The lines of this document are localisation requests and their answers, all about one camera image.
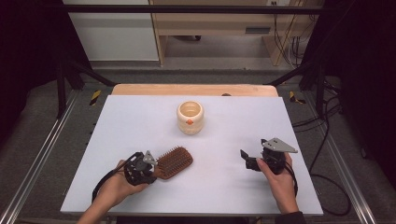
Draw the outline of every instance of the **tabletop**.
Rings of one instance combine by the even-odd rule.
[[[182,133],[176,122],[177,105],[189,100],[200,102],[205,108],[205,126],[195,135]],[[239,152],[244,149],[250,156],[259,157],[261,139],[273,137],[299,151],[291,157],[299,182],[297,202],[301,211],[307,216],[322,215],[286,107],[274,87],[120,84],[106,99],[61,211],[83,213],[91,203],[97,182],[119,160],[146,150],[158,158],[172,147],[183,146],[194,159],[191,166],[168,180],[156,180],[143,192],[113,207],[109,214],[279,214],[265,176],[247,170]]]

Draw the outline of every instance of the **human hand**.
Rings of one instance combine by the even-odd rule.
[[[285,152],[286,162],[292,166],[289,153]],[[299,208],[294,194],[294,183],[288,171],[283,170],[279,175],[275,175],[268,167],[267,163],[257,158],[260,170],[267,177],[271,191],[276,200],[277,207],[281,214],[298,212]]]
[[[111,176],[105,184],[99,189],[99,192],[93,200],[91,206],[85,211],[79,219],[78,224],[98,223],[107,211],[121,203],[131,194],[138,193],[145,189],[149,184],[131,185],[125,178],[123,167]]]
[[[124,161],[119,161],[117,167],[123,164]],[[145,189],[149,184],[131,185],[125,178],[123,167],[111,176],[105,184],[99,189],[96,199],[106,200],[106,203],[111,207],[121,203],[127,196],[138,193]]]

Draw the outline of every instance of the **wooden edge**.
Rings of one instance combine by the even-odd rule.
[[[234,84],[118,84],[112,95],[213,95],[277,97],[274,86]]]

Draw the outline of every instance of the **ceramic jar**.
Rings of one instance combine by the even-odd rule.
[[[186,134],[195,134],[204,127],[204,108],[195,101],[187,101],[177,107],[178,128]]]

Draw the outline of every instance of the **brown hairbrush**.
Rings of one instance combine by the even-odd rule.
[[[184,147],[174,147],[161,155],[154,166],[153,176],[169,179],[192,164],[192,156]]]

